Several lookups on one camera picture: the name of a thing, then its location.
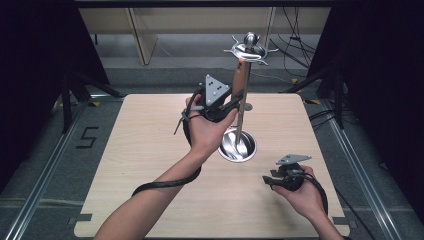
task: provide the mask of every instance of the black wall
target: black wall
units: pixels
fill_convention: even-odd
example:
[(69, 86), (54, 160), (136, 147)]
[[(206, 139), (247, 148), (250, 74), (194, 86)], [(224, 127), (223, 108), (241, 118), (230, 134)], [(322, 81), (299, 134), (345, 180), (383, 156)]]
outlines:
[(0, 60), (2, 191), (28, 157), (61, 93), (65, 73), (84, 72), (101, 83), (108, 80), (79, 11), (71, 5), (0, 4)]
[[(337, 70), (349, 103), (424, 223), (424, 3), (372, 0), (362, 6), (354, 13), (331, 10), (308, 74), (342, 53)], [(358, 28), (349, 36), (352, 29), (343, 26), (352, 22)], [(332, 90), (331, 79), (328, 86)]]

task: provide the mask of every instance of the finger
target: finger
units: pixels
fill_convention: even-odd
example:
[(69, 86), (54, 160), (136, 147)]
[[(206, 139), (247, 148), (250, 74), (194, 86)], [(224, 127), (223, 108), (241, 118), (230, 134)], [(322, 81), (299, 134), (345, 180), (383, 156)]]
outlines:
[[(194, 97), (194, 100), (193, 100), (193, 103), (191, 104), (192, 106), (197, 106), (197, 103), (199, 102), (199, 100), (200, 100), (200, 94), (197, 94), (195, 97)], [(186, 106), (188, 105), (188, 103), (190, 102), (190, 100), (191, 100), (191, 97), (189, 97), (189, 98), (186, 98)]]
[(313, 170), (311, 167), (308, 167), (308, 166), (305, 166), (305, 165), (300, 165), (300, 168), (302, 168), (302, 170), (303, 170), (305, 173), (311, 174), (312, 176), (314, 176), (314, 177), (315, 177), (315, 175), (314, 175), (314, 170)]
[(236, 119), (236, 115), (237, 115), (237, 109), (234, 108), (233, 110), (231, 110), (227, 116), (220, 122), (220, 124), (224, 125), (225, 128), (228, 128), (231, 123), (234, 122), (234, 119)]
[(290, 191), (277, 185), (272, 186), (272, 190), (274, 190), (276, 193), (280, 194), (281, 196), (287, 198), (287, 196), (290, 194)]
[[(200, 98), (201, 98), (200, 94), (197, 94), (194, 97), (193, 102), (191, 103), (190, 108), (193, 108), (194, 106), (197, 106), (197, 103), (200, 101)], [(188, 106), (188, 104), (190, 103), (190, 101), (191, 101), (191, 98), (187, 98), (186, 99), (186, 106)], [(199, 111), (190, 110), (190, 112), (188, 113), (188, 116), (189, 117), (193, 117), (195, 115), (199, 115)]]

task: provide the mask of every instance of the forearm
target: forearm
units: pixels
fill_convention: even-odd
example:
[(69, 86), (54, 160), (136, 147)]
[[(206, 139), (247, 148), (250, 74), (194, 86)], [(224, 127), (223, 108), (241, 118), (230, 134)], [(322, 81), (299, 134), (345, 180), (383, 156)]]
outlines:
[(344, 238), (325, 214), (315, 214), (308, 217), (321, 240), (337, 240)]
[[(193, 174), (208, 158), (190, 151), (155, 181), (174, 181)], [(183, 186), (142, 191), (122, 204), (103, 223), (95, 239), (142, 239)]]

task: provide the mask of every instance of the person's right hand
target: person's right hand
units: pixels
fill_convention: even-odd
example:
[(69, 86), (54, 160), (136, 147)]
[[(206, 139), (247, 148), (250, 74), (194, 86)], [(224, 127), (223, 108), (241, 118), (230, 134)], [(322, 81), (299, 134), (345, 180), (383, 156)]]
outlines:
[[(305, 173), (309, 173), (315, 177), (312, 168), (300, 166)], [(310, 219), (313, 216), (325, 215), (322, 205), (321, 195), (318, 189), (308, 180), (305, 180), (297, 191), (289, 191), (281, 186), (272, 186), (272, 189), (285, 197), (292, 205), (297, 213)]]

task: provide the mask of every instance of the black cable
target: black cable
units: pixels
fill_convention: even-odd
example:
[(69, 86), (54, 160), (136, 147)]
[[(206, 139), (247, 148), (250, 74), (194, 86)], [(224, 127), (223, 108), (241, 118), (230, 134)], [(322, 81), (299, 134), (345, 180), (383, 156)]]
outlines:
[(297, 30), (297, 34), (296, 34), (296, 32), (293, 32), (293, 33), (292, 33), (292, 36), (293, 36), (293, 34), (294, 34), (295, 36), (297, 36), (297, 38), (296, 38), (296, 39), (298, 39), (298, 40), (299, 40), (300, 48), (302, 49), (303, 57), (305, 58), (306, 64), (307, 64), (307, 65), (308, 65), (308, 67), (309, 67), (311, 59), (309, 58), (309, 55), (308, 55), (308, 54), (306, 54), (306, 52), (305, 52), (305, 48), (303, 47), (302, 40), (301, 40), (301, 38), (300, 38), (300, 31), (299, 31), (299, 8), (298, 8), (298, 7), (295, 7), (295, 8), (294, 8), (294, 16), (295, 16), (295, 22), (294, 22), (294, 29), (293, 29), (293, 30), (295, 30), (295, 29), (296, 29), (296, 30)]
[(313, 177), (311, 174), (309, 174), (309, 173), (304, 173), (304, 174), (306, 175), (305, 179), (308, 180), (309, 182), (311, 182), (318, 189), (318, 192), (321, 196), (321, 202), (322, 202), (322, 205), (324, 207), (325, 214), (327, 214), (327, 216), (328, 216), (328, 198), (327, 198), (327, 194), (325, 193), (324, 188), (316, 180), (316, 178)]
[(287, 56), (290, 59), (292, 59), (293, 61), (299, 63), (300, 65), (302, 65), (305, 68), (309, 68), (308, 65), (306, 65), (305, 63), (301, 62), (299, 59), (297, 59), (296, 57), (294, 57), (293, 55), (291, 55), (290, 53), (288, 53), (287, 51), (282, 50), (277, 44), (274, 43), (274, 41), (272, 39), (269, 39), (269, 41), (276, 47), (278, 48), (278, 51), (280, 51), (281, 53), (284, 54), (284, 57)]
[(187, 104), (186, 110), (183, 112), (183, 117), (185, 115), (185, 120), (188, 120), (188, 113), (190, 112), (191, 105), (193, 104), (194, 98), (196, 98), (197, 94), (200, 94), (202, 92), (202, 88), (198, 88), (194, 91), (193, 95), (191, 95), (190, 101)]
[(312, 120), (314, 120), (315, 118), (318, 118), (318, 117), (324, 116), (324, 115), (329, 114), (329, 113), (332, 113), (332, 112), (334, 112), (334, 110), (324, 110), (324, 111), (321, 111), (321, 112), (315, 113), (315, 114), (313, 114), (313, 115), (309, 116), (309, 120), (310, 120), (310, 121), (312, 121)]
[[(292, 47), (292, 48), (297, 48), (297, 49), (299, 49), (299, 50), (302, 50), (302, 48), (300, 48), (300, 47), (298, 47), (298, 46), (296, 46), (296, 45), (293, 45), (293, 44), (289, 44), (286, 40), (284, 40), (281, 36), (280, 36), (280, 34), (277, 34), (277, 36), (278, 36), (278, 38), (283, 42), (283, 43), (285, 43), (286, 45), (289, 45), (290, 47)], [(315, 54), (315, 52), (313, 52), (313, 51), (311, 51), (311, 50), (307, 50), (307, 49), (305, 49), (305, 51), (306, 52), (309, 52), (309, 53), (312, 53), (312, 54)]]
[(299, 18), (299, 8), (298, 7), (295, 7), (295, 23), (294, 23), (294, 26), (292, 25), (292, 23), (291, 23), (291, 21), (290, 21), (290, 18), (289, 18), (289, 16), (288, 16), (288, 14), (287, 14), (287, 12), (286, 12), (286, 9), (283, 7), (283, 12), (284, 12), (284, 15), (286, 16), (286, 19), (287, 19), (287, 21), (288, 21), (288, 23), (289, 23), (289, 25), (290, 25), (290, 28), (291, 28), (291, 30), (292, 30), (292, 35), (291, 35), (291, 37), (290, 37), (290, 40), (296, 40), (296, 41), (298, 41), (299, 42), (299, 44), (300, 44), (300, 48), (301, 48), (301, 50), (302, 50), (302, 54), (303, 54), (303, 57), (305, 58), (305, 61), (307, 62), (307, 65), (309, 66), (309, 62), (308, 62), (308, 59), (311, 61), (311, 59), (310, 59), (310, 57), (309, 57), (309, 55), (306, 53), (306, 50), (305, 50), (305, 48), (303, 47), (303, 45), (305, 45), (305, 46), (308, 46), (308, 47), (310, 47), (309, 45), (307, 45), (306, 43), (304, 43), (303, 41), (302, 41), (302, 39), (301, 39), (301, 37), (300, 37), (300, 31), (299, 31), (299, 21), (298, 21), (298, 18)]
[(290, 72), (288, 69), (287, 69), (287, 67), (286, 67), (286, 56), (287, 57), (290, 57), (293, 61), (295, 61), (295, 62), (297, 62), (297, 63), (299, 63), (300, 65), (302, 65), (303, 67), (305, 67), (305, 68), (308, 68), (308, 66), (306, 65), (306, 64), (304, 64), (303, 62), (301, 62), (300, 60), (298, 60), (297, 58), (295, 58), (294, 56), (292, 56), (291, 54), (289, 54), (288, 52), (286, 52), (286, 51), (284, 51), (284, 50), (282, 50), (277, 44), (275, 44), (274, 43), (274, 41), (272, 41), (272, 39), (269, 39), (270, 40), (270, 42), (278, 49), (278, 51), (280, 51), (281, 53), (283, 53), (284, 55), (283, 55), (283, 67), (284, 67), (284, 70), (286, 71), (286, 72), (288, 72), (289, 74), (291, 74), (291, 75), (293, 75), (293, 76), (296, 76), (296, 77), (302, 77), (302, 78), (304, 78), (304, 77), (306, 77), (306, 75), (299, 75), (299, 74), (296, 74), (296, 73), (292, 73), (292, 72)]
[(140, 185), (137, 189), (135, 189), (135, 191), (133, 192), (133, 194), (131, 196), (134, 196), (137, 193), (144, 191), (144, 190), (148, 190), (148, 189), (169, 188), (169, 187), (178, 187), (178, 186), (185, 185), (187, 183), (192, 182), (194, 179), (196, 179), (199, 176), (201, 171), (202, 171), (202, 166), (200, 166), (192, 175), (190, 175), (186, 178), (180, 179), (180, 180), (145, 183), (143, 185)]
[(326, 123), (326, 122), (328, 122), (328, 121), (330, 121), (331, 119), (333, 119), (334, 118), (334, 116), (332, 116), (332, 117), (330, 117), (330, 118), (328, 118), (328, 119), (326, 119), (325, 121), (323, 121), (323, 122), (321, 122), (321, 123), (318, 123), (318, 124), (316, 124), (316, 125), (314, 125), (314, 126), (312, 126), (312, 128), (314, 129), (314, 131), (316, 131), (316, 130), (318, 130), (322, 125), (324, 125), (324, 123)]
[(334, 186), (334, 189), (336, 190), (337, 195), (340, 196), (341, 199), (346, 203), (346, 205), (350, 208), (352, 213), (356, 216), (358, 221), (361, 223), (361, 225), (365, 228), (365, 231), (370, 235), (371, 239), (375, 240), (374, 235), (371, 233), (370, 229), (365, 225), (364, 221), (362, 221), (362, 218), (359, 217), (358, 213), (353, 209), (352, 205), (349, 204), (349, 202), (346, 200), (346, 198), (343, 196), (343, 194)]

